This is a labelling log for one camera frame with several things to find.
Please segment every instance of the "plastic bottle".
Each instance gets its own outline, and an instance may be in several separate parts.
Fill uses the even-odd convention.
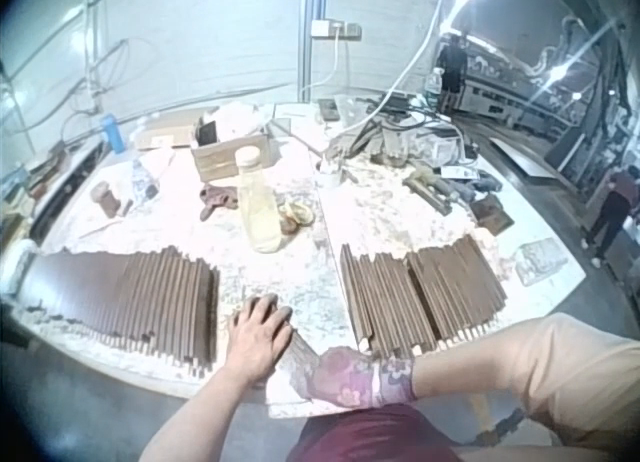
[[[435,67],[424,84],[424,98],[427,106],[434,112],[438,109],[438,101],[442,93],[442,72],[440,67]]]
[[[118,121],[113,116],[113,114],[105,115],[102,120],[102,128],[104,132],[107,134],[107,139],[109,140],[109,145],[116,154],[124,152],[125,146],[122,141],[122,137],[120,136],[120,130],[118,129]]]
[[[158,194],[158,187],[153,177],[138,159],[133,161],[132,179],[136,204],[140,205]]]
[[[260,163],[260,149],[238,149],[238,205],[251,247],[257,252],[275,252],[280,247],[280,215],[273,191],[267,185]]]

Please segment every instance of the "person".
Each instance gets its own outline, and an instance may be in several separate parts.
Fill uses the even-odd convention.
[[[440,112],[443,114],[450,112],[465,83],[467,63],[467,52],[461,46],[460,37],[451,35],[450,43],[443,47],[436,61],[436,67],[444,70],[440,98]]]
[[[273,370],[293,330],[273,296],[230,321],[227,359],[151,439],[143,461],[218,460],[244,392]],[[288,461],[602,460],[640,415],[640,343],[564,314],[528,320],[447,351],[374,361],[330,349],[305,377],[314,398],[354,409],[310,419]],[[408,402],[510,389],[564,447],[455,447]]]
[[[581,241],[582,248],[588,250],[606,226],[602,243],[596,249],[595,257],[591,259],[591,264],[597,269],[601,267],[605,253],[622,229],[627,216],[632,213],[635,216],[637,213],[640,196],[638,179],[640,179],[640,170],[633,165],[625,171],[614,173],[609,179],[609,194],[602,204],[593,227]]]

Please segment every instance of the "stack of sticks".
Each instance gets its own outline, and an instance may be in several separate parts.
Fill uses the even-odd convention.
[[[390,254],[355,258],[345,245],[340,266],[359,347],[381,357],[411,357],[439,342],[473,339],[506,300],[469,236],[404,260]]]
[[[215,358],[219,273],[174,247],[130,255],[36,256],[18,302],[80,323],[113,347],[208,367]]]

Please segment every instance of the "floor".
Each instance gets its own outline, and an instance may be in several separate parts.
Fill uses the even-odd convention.
[[[637,307],[627,301],[605,270],[591,267],[588,254],[580,249],[572,209],[578,204],[555,185],[524,181],[486,137],[476,135],[482,154],[547,220],[587,274],[557,310],[600,329],[640,339]],[[54,460],[135,460],[183,403],[97,374],[43,344],[32,343],[28,349],[3,344],[0,363],[3,400],[10,401],[35,442]],[[421,401],[417,406],[440,430],[461,443],[474,441],[499,421],[503,421],[498,432],[506,435],[504,443],[545,440],[539,428],[527,423],[520,424],[516,434],[508,434],[521,419],[517,401],[510,394],[491,393],[480,400],[485,406],[484,417],[476,416],[477,403],[478,399],[457,396]],[[263,406],[245,404],[234,417],[223,460],[284,460],[303,424],[301,419],[271,420]]]

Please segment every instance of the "white marble-patterned table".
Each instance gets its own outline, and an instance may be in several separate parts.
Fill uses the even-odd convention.
[[[324,127],[312,114],[310,106],[297,104],[276,109],[276,117],[291,117],[294,133],[322,149],[326,146]],[[187,149],[144,155],[144,163],[158,177],[160,193],[109,225],[105,225],[100,209],[91,202],[89,191],[105,180],[118,197],[126,198],[130,193],[131,164],[125,162],[96,171],[54,224],[42,249],[48,253],[63,248],[72,252],[133,253],[174,245],[189,257],[216,265],[221,272],[221,285],[214,371],[224,362],[226,317],[244,297],[256,293],[278,293],[283,303],[294,310],[293,324],[318,353],[338,345],[355,347],[336,257],[347,242],[355,254],[391,252],[402,256],[410,250],[450,244],[464,234],[472,234],[508,295],[507,306],[497,315],[492,330],[546,315],[584,278],[579,264],[542,217],[485,160],[480,159],[478,167],[503,183],[500,200],[515,221],[497,238],[475,228],[462,208],[455,207],[451,215],[443,218],[411,194],[401,185],[410,168],[373,166],[360,157],[348,162],[349,170],[359,179],[357,184],[347,181],[337,188],[316,189],[314,156],[293,140],[282,141],[279,149],[280,159],[266,170],[270,184],[279,197],[311,206],[316,222],[275,254],[258,254],[250,249],[237,211],[220,209],[207,221],[199,220],[202,205],[198,193],[202,184]],[[235,185],[235,180],[215,183]],[[512,256],[521,244],[546,237],[558,241],[566,252],[567,263],[555,275],[524,287],[513,271]],[[15,317],[69,356],[127,383],[179,397],[192,396],[204,383],[186,367],[113,349],[64,321],[45,323],[39,313],[28,313],[19,307]],[[300,399],[278,371],[267,383],[265,400],[273,417],[308,417],[340,410],[330,404]]]

